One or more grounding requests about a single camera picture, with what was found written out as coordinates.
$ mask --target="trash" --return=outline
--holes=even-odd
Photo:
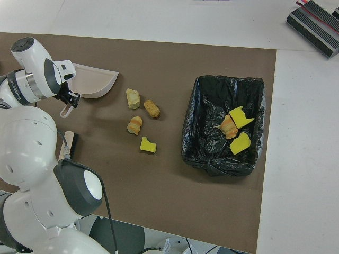
[[[244,126],[251,146],[234,155],[232,140],[215,128],[234,108],[243,107],[255,120]],[[249,175],[255,168],[263,146],[265,114],[264,83],[261,78],[202,76],[195,81],[182,130],[182,157],[210,176]]]

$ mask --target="white robot shell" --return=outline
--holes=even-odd
[[[55,122],[30,106],[0,110],[0,119],[0,177],[27,191],[57,164]]]

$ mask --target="red wire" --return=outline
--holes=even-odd
[[[329,28],[331,28],[334,32],[336,32],[337,34],[339,34],[339,32],[337,30],[335,30],[331,25],[327,24],[325,21],[321,20],[320,18],[318,18],[316,15],[314,15],[312,12],[310,12],[309,10],[307,10],[304,5],[302,3],[299,3],[298,1],[296,1],[296,4],[300,6],[300,8],[302,8],[305,12],[309,13],[312,17],[314,17],[316,20],[322,22],[324,25],[327,25]]]

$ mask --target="food item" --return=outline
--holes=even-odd
[[[157,150],[157,144],[151,143],[147,140],[147,137],[143,137],[140,145],[140,150],[155,152]]]
[[[140,94],[130,88],[126,89],[128,108],[135,110],[140,107]]]
[[[242,132],[240,133],[239,137],[234,139],[232,143],[229,145],[231,148],[231,151],[234,155],[237,155],[241,151],[244,151],[246,148],[249,148],[251,145],[251,140],[249,139],[249,136]]]
[[[144,102],[144,107],[151,117],[157,118],[157,117],[160,116],[160,109],[150,99],[148,99]]]
[[[127,130],[129,133],[138,135],[140,131],[140,127],[142,126],[142,119],[139,116],[135,116],[131,119],[127,126]]]
[[[226,139],[232,139],[238,133],[238,129],[229,115],[226,115],[221,125],[215,126],[215,128],[219,128],[225,135]]]
[[[229,112],[238,129],[244,127],[245,125],[251,123],[254,120],[254,118],[247,119],[242,109],[243,107],[240,106]]]

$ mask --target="screw hole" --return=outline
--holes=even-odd
[[[6,169],[10,172],[13,173],[13,168],[10,165],[6,165]]]

